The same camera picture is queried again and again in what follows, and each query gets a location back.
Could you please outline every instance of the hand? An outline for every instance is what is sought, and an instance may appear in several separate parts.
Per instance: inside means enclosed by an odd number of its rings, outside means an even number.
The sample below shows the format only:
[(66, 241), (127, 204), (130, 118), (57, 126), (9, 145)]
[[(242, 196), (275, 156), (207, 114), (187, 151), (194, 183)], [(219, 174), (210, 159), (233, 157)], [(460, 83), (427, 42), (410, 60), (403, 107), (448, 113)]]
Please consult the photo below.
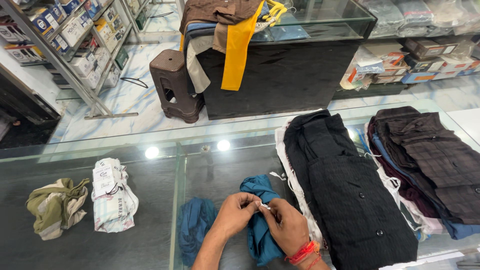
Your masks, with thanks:
[(210, 231), (219, 233), (225, 241), (228, 240), (247, 226), (261, 201), (259, 197), (246, 192), (229, 195), (223, 201)]
[(270, 210), (263, 206), (258, 209), (276, 243), (290, 257), (310, 241), (307, 219), (284, 199), (272, 199), (268, 206)]

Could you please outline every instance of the display case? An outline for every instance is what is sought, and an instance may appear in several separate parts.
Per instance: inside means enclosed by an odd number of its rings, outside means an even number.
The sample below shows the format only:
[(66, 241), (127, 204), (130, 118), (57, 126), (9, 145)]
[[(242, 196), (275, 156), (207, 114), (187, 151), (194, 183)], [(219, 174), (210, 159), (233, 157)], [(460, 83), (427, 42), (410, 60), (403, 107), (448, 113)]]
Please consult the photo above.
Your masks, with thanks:
[(208, 49), (197, 55), (211, 81), (204, 92), (210, 120), (328, 105), (376, 18), (354, 0), (294, 3), (296, 10), (252, 37), (238, 91), (221, 89), (224, 53)]
[[(442, 124), (453, 130), (474, 150), (480, 146), (431, 100), (418, 100), (332, 110), (339, 113), (351, 133), (359, 155), (364, 148), (359, 139), (363, 125), (378, 110), (412, 106), (420, 112), (439, 112)], [(177, 241), (177, 216), (180, 206), (193, 197), (208, 198), (219, 209), (223, 200), (239, 192), (244, 178), (283, 169), (276, 154), (274, 130), (286, 117), (257, 119), (239, 123), (165, 130), (44, 146), (0, 150), (0, 195), (4, 237), (0, 259), (4, 269), (185, 269)], [(229, 148), (219, 150), (221, 140)], [(149, 149), (156, 148), (156, 153)], [(129, 174), (128, 185), (139, 199), (135, 226), (120, 233), (94, 232), (92, 184), (81, 209), (87, 214), (76, 225), (53, 240), (42, 241), (34, 233), (35, 217), (25, 207), (28, 195), (59, 178), (79, 183), (92, 178), (95, 162), (119, 159)], [(273, 190), (294, 204), (287, 181), (269, 175)], [(480, 234), (452, 240), (448, 234), (432, 235), (419, 243), (422, 262), (446, 255), (462, 256), (477, 252)], [(332, 266), (328, 252), (322, 258)], [(268, 264), (270, 269), (295, 269), (283, 258)], [(259, 269), (249, 254), (247, 230), (226, 244), (219, 269)]]

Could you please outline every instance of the plastic packaging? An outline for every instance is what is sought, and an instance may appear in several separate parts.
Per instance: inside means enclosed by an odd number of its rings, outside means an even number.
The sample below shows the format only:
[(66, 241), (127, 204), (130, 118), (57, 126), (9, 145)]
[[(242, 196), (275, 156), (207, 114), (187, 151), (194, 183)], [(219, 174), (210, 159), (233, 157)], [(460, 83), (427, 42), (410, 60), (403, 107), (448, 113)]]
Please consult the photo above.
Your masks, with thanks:
[(467, 10), (465, 23), (455, 26), (455, 35), (461, 35), (469, 32), (477, 32), (480, 30), (480, 1), (478, 0), (462, 0), (462, 6)]
[(378, 18), (370, 37), (395, 35), (405, 21), (400, 10), (390, 0), (359, 0), (359, 4)]
[(425, 3), (433, 12), (434, 26), (453, 27), (466, 21), (467, 11), (461, 0), (425, 0)]
[(402, 28), (429, 26), (433, 22), (433, 12), (422, 0), (392, 0), (405, 18)]

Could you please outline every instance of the brown plastic stool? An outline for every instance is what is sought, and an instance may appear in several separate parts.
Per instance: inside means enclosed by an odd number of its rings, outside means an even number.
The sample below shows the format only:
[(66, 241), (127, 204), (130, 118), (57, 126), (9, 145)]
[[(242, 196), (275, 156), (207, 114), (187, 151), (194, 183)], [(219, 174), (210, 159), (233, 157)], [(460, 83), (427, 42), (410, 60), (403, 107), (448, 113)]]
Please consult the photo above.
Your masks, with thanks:
[(191, 124), (198, 121), (205, 100), (203, 94), (197, 94), (194, 98), (188, 95), (184, 63), (183, 52), (166, 49), (150, 62), (150, 74), (165, 116), (176, 116)]

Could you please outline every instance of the glass countertop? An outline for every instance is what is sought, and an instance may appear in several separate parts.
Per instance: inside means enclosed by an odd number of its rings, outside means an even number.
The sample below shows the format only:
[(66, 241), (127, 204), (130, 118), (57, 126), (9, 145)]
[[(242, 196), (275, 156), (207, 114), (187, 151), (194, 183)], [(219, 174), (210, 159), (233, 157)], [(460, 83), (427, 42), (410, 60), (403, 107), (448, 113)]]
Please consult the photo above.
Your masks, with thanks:
[[(465, 143), (480, 151), (480, 146), (432, 100), (330, 112), (341, 115), (344, 125), (352, 131), (359, 154), (363, 155), (357, 128), (361, 129), (380, 109), (402, 106), (412, 106), (420, 112), (439, 112), (447, 129), (454, 130)], [(7, 221), (0, 225), (4, 235), (2, 268), (187, 269), (182, 265), (176, 239), (177, 214), (183, 203), (196, 196), (212, 200), (219, 209), (229, 194), (239, 191), (244, 178), (258, 174), (267, 174), (273, 189), (293, 202), (287, 182), (269, 175), (283, 173), (276, 154), (274, 130), (286, 118), (0, 150), (1, 213)], [(208, 133), (201, 135), (205, 128)], [(227, 150), (218, 149), (221, 140), (230, 143)], [(152, 147), (159, 150), (155, 157), (148, 155), (147, 149)], [(82, 206), (87, 212), (83, 220), (65, 230), (61, 237), (42, 241), (33, 231), (35, 218), (25, 207), (28, 195), (59, 178), (72, 178), (75, 184), (83, 178), (92, 178), (95, 162), (103, 158), (117, 158), (126, 166), (128, 185), (139, 198), (139, 208), (133, 217), (135, 226), (121, 233), (94, 232), (93, 203), (89, 197)], [(92, 184), (87, 187), (91, 192)], [(220, 269), (267, 269), (257, 267), (250, 257), (246, 235), (244, 229), (228, 241)], [(462, 240), (452, 240), (447, 234), (432, 235), (419, 243), (418, 257), (475, 249), (479, 243), (480, 234)], [(332, 266), (326, 251), (322, 256)], [(270, 262), (268, 268), (295, 269), (282, 258)]]

